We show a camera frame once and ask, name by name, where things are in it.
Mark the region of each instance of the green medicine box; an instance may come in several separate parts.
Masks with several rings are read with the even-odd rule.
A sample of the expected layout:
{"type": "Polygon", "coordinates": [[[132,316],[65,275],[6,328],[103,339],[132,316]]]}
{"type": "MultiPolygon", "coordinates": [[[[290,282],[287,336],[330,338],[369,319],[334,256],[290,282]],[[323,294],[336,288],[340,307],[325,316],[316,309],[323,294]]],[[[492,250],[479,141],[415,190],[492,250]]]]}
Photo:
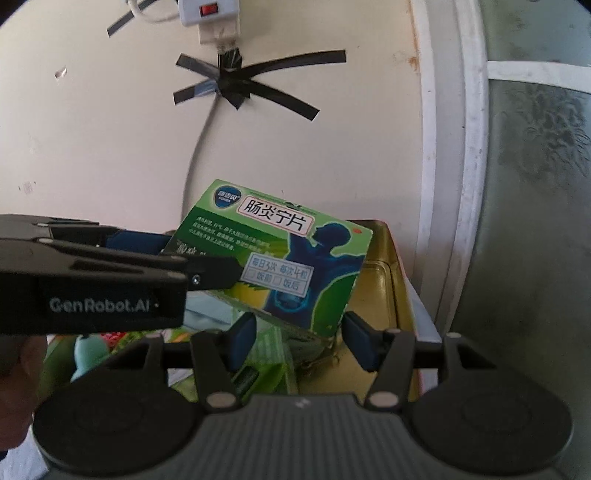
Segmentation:
{"type": "Polygon", "coordinates": [[[262,318],[331,338],[372,231],[223,180],[206,190],[165,252],[231,255],[240,282],[213,293],[262,318]]]}

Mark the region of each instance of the finger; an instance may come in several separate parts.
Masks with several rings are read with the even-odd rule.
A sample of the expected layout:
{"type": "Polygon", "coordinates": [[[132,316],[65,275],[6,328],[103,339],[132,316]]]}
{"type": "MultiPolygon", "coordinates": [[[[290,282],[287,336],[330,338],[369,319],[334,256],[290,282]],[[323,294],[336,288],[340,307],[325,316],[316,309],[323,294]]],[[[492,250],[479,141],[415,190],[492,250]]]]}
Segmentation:
{"type": "Polygon", "coordinates": [[[37,384],[21,364],[12,367],[7,377],[0,378],[0,412],[35,408],[37,384]]]}
{"type": "Polygon", "coordinates": [[[0,419],[0,451],[18,447],[33,421],[31,413],[19,412],[0,419]]]}
{"type": "Polygon", "coordinates": [[[47,338],[45,336],[29,337],[21,348],[20,363],[35,384],[41,377],[46,353],[47,338]]]}

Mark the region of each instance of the red power switch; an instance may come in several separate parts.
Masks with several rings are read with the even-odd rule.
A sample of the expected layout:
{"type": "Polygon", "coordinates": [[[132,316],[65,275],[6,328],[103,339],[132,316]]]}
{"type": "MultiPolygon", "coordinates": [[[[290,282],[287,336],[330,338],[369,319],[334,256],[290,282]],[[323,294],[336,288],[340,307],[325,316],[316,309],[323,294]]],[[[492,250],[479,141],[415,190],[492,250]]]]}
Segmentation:
{"type": "Polygon", "coordinates": [[[202,17],[216,14],[217,13],[217,3],[209,4],[209,5],[202,5],[199,7],[199,12],[201,13],[202,17]]]}

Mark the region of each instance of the human silhouette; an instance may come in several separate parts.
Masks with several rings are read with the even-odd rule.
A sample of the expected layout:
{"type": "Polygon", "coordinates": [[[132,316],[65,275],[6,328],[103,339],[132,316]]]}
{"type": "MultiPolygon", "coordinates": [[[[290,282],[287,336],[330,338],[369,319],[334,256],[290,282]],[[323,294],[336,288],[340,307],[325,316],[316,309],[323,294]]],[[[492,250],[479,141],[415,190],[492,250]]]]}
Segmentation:
{"type": "Polygon", "coordinates": [[[327,223],[316,229],[312,238],[290,234],[290,251],[286,260],[314,267],[308,292],[305,297],[271,290],[265,311],[299,327],[309,329],[316,301],[322,291],[339,277],[359,272],[365,255],[340,255],[331,251],[346,245],[351,239],[347,227],[341,223],[327,223]]]}

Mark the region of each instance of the black tape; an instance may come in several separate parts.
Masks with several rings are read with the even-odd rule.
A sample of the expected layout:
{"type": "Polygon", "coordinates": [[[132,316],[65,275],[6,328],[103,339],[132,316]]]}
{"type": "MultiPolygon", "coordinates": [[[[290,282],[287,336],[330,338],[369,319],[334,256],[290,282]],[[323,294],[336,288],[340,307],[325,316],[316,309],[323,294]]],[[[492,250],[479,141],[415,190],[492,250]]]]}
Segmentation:
{"type": "MultiPolygon", "coordinates": [[[[236,110],[240,108],[246,98],[250,98],[250,95],[253,94],[282,105],[308,120],[313,120],[319,112],[317,108],[285,92],[251,80],[252,77],[261,73],[272,72],[273,70],[327,63],[345,63],[346,61],[347,55],[344,50],[330,50],[255,63],[242,68],[242,56],[240,55],[240,51],[234,48],[218,55],[217,70],[213,70],[213,65],[185,54],[181,54],[178,58],[177,65],[206,76],[209,79],[215,79],[217,82],[217,91],[236,110]]],[[[197,87],[202,85],[202,83],[174,92],[175,105],[198,96],[196,92],[199,89],[197,87]]]]}
{"type": "MultiPolygon", "coordinates": [[[[145,8],[148,8],[155,1],[156,0],[143,0],[140,3],[138,3],[138,7],[139,7],[140,10],[143,10],[145,8]]],[[[134,15],[133,15],[133,13],[131,13],[131,10],[130,10],[123,17],[121,17],[120,19],[118,19],[117,22],[115,22],[109,28],[107,28],[107,35],[109,36],[109,38],[114,33],[116,33],[118,30],[120,30],[121,28],[123,28],[130,20],[133,20],[133,18],[134,18],[134,15]]]]}

